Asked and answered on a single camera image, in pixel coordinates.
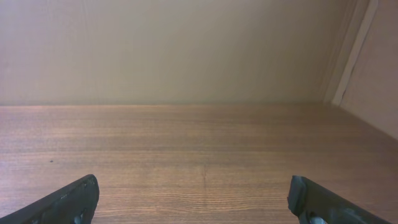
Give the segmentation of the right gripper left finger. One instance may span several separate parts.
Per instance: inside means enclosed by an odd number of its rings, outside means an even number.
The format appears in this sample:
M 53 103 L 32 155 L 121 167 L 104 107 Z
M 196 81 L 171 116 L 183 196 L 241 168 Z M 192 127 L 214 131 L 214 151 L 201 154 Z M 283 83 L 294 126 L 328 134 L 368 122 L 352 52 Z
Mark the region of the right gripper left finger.
M 99 201 L 96 177 L 88 174 L 1 218 L 1 224 L 90 224 Z

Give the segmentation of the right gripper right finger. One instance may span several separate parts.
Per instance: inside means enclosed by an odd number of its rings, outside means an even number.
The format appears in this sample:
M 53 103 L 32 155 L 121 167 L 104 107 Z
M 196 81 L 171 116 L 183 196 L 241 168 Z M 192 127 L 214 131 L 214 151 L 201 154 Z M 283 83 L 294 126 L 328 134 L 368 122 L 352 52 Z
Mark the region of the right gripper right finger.
M 314 181 L 294 175 L 287 197 L 300 224 L 391 224 Z

